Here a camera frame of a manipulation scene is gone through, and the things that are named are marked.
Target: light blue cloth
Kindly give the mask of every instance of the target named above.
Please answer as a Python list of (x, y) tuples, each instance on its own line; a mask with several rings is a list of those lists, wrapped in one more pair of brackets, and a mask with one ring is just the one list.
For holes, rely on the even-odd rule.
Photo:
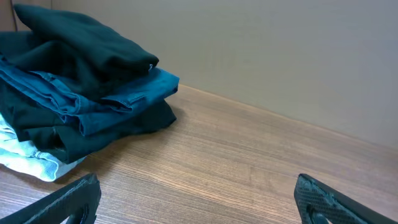
[(51, 154), (37, 150), (32, 141), (19, 142), (13, 128), (0, 114), (0, 164), (51, 182), (69, 172), (84, 158), (64, 164)]
[(179, 77), (152, 68), (149, 74), (115, 89), (99, 102), (72, 92), (60, 77), (47, 72), (24, 72), (0, 55), (0, 78), (56, 112), (64, 123), (77, 123), (87, 136), (127, 121), (177, 92)]

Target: dark teal fabric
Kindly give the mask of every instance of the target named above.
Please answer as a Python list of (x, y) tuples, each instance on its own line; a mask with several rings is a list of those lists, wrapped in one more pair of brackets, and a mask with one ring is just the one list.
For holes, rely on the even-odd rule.
[(53, 111), (45, 109), (0, 79), (0, 113), (14, 128), (19, 141), (32, 140), (42, 152), (51, 153), (64, 163), (74, 162), (131, 135), (158, 131), (176, 117), (162, 100), (141, 114), (90, 136), (82, 136), (78, 126), (65, 124)]
[(89, 16), (21, 4), (14, 9), (32, 32), (0, 32), (0, 53), (21, 70), (63, 77), (71, 91), (89, 100), (146, 76), (159, 62)]

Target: fabric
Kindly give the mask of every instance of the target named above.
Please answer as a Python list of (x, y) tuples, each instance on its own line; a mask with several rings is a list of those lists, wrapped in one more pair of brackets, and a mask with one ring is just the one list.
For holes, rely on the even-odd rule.
[(84, 158), (64, 164), (47, 152), (40, 152), (32, 141), (19, 142), (13, 128), (0, 114), (0, 164), (44, 181), (55, 181)]
[(21, 70), (66, 78), (72, 92), (90, 100), (148, 75), (159, 62), (89, 16), (21, 4), (14, 9), (32, 32), (1, 32), (0, 53)]
[(127, 135), (166, 128), (176, 119), (170, 106), (162, 100), (125, 122), (82, 136), (78, 127), (65, 124), (53, 111), (43, 108), (2, 79), (0, 113), (14, 128), (19, 141), (31, 140), (39, 151), (48, 152), (67, 164)]
[(56, 112), (64, 123), (77, 123), (82, 135), (90, 135), (143, 112), (177, 91), (179, 78), (153, 68), (105, 96), (100, 103), (73, 93), (58, 76), (47, 72), (23, 72), (0, 55), (0, 78), (23, 94)]

